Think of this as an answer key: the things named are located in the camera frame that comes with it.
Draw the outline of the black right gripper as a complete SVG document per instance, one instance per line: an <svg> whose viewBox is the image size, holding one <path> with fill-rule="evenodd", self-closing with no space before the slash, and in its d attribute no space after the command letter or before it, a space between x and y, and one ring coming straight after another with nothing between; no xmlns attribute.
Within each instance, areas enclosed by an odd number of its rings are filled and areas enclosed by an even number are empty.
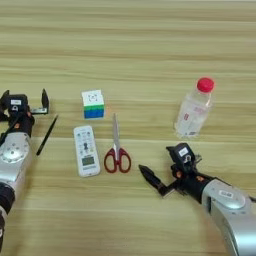
<svg viewBox="0 0 256 256"><path fill-rule="evenodd" d="M198 164L201 160L201 155L196 155L195 163ZM173 164L171 170L176 180L170 185L165 186L149 167L140 165L139 169L145 180L160 191L161 196L165 196L176 190L182 195L190 195L198 203L202 202L204 188L213 180L213 177L202 174L196 169L193 169L190 173L186 173L183 170L179 170L176 164Z"/></svg>

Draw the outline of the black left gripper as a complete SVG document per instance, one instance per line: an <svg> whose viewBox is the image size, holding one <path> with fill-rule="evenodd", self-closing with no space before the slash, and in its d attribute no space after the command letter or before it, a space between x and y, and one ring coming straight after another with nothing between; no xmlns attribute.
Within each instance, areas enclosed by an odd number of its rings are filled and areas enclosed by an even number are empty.
<svg viewBox="0 0 256 256"><path fill-rule="evenodd" d="M49 98L45 89L42 90L41 108L28 108L26 112L10 112L5 114L6 98L9 96L9 90L6 90L0 97L0 122L7 122L9 127L1 134L2 137L9 133L22 132L31 136L32 127L35 123L35 115L45 115L49 112Z"/></svg>

